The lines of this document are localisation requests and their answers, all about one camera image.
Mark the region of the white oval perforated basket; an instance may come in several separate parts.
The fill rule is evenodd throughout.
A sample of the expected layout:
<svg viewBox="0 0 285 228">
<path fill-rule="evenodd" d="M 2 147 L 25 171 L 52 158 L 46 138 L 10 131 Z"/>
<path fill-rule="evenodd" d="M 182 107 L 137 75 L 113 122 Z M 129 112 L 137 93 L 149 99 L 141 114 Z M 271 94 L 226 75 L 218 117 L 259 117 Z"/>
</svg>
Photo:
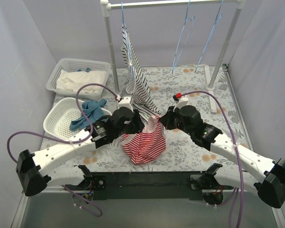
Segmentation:
<svg viewBox="0 0 285 228">
<path fill-rule="evenodd" d="M 80 107 L 85 101 L 79 100 Z M 105 115 L 111 115 L 112 113 L 102 108 Z M 76 99 L 67 97 L 60 100 L 48 113 L 44 122 L 43 128 L 48 134 L 59 138 L 61 140 L 67 140 L 80 130 L 71 131 L 69 129 L 71 121 L 77 120 L 81 117 L 81 112 L 76 104 Z"/>
</svg>

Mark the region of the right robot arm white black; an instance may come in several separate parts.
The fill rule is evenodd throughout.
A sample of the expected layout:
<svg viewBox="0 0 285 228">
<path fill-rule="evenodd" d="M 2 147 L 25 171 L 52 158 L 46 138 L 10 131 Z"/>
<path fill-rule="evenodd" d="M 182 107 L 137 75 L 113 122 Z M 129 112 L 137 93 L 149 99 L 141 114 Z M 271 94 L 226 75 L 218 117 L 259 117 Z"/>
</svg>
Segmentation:
<svg viewBox="0 0 285 228">
<path fill-rule="evenodd" d="M 204 122 L 192 106 L 169 107 L 159 118 L 167 130 L 178 129 L 190 136 L 199 147 L 216 153 L 238 166 L 238 171 L 227 171 L 221 164 L 211 165 L 192 184 L 202 189 L 231 186 L 257 194 L 267 205 L 281 208 L 285 202 L 285 160 L 274 161 L 248 148 L 234 144 L 219 128 Z"/>
</svg>

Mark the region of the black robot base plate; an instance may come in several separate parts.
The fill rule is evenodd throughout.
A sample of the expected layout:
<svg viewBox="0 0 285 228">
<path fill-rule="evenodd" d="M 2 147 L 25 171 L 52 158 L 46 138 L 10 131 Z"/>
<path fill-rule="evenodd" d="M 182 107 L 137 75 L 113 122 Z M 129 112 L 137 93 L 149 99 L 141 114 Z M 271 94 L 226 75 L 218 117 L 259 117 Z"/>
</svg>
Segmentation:
<svg viewBox="0 0 285 228">
<path fill-rule="evenodd" d="M 204 190 L 217 190 L 207 171 L 89 172 L 72 190 L 93 191 L 95 200 L 190 199 L 202 200 Z"/>
</svg>

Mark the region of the blue garment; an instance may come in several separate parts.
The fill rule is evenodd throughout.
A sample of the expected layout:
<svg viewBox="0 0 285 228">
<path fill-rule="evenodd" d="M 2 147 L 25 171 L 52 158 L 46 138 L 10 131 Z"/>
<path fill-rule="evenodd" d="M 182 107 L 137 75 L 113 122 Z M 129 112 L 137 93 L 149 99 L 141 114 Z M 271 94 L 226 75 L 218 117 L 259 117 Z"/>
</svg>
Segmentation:
<svg viewBox="0 0 285 228">
<path fill-rule="evenodd" d="M 102 116 L 104 116 L 104 112 L 102 108 L 106 105 L 106 100 L 101 99 L 100 101 L 95 101 L 95 100 L 87 100 L 82 103 L 82 111 L 84 114 L 88 117 L 89 121 L 91 123 L 94 123 L 98 119 L 100 119 Z M 82 114 L 80 118 L 77 120 L 71 121 L 69 129 L 71 131 L 75 130 L 83 130 L 87 126 L 89 126 L 89 122 L 87 119 L 84 117 Z"/>
</svg>

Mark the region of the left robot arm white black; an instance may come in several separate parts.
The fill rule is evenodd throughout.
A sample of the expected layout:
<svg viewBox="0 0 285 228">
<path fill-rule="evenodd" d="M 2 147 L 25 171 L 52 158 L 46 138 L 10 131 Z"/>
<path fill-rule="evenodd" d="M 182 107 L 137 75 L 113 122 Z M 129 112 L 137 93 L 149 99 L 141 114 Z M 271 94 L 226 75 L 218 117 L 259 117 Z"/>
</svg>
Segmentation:
<svg viewBox="0 0 285 228">
<path fill-rule="evenodd" d="M 16 173 L 26 196 L 34 196 L 48 186 L 73 185 L 81 190 L 91 186 L 92 179 L 87 168 L 80 165 L 66 171 L 56 171 L 56 167 L 68 160 L 93 152 L 112 143 L 123 134 L 141 133 L 144 124 L 137 109 L 121 107 L 112 115 L 101 117 L 92 127 L 81 130 L 70 138 L 67 144 L 58 143 L 50 148 L 19 154 Z"/>
</svg>

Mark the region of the red white striped tank top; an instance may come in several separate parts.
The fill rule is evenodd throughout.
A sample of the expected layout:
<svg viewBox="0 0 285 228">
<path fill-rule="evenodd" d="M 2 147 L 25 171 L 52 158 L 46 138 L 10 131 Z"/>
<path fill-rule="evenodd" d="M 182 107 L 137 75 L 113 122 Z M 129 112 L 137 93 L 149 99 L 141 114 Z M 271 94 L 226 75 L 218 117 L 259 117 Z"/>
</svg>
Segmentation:
<svg viewBox="0 0 285 228">
<path fill-rule="evenodd" d="M 123 134 L 121 146 L 135 165 L 156 160 L 166 150 L 166 137 L 159 116 L 151 116 L 142 132 Z"/>
</svg>

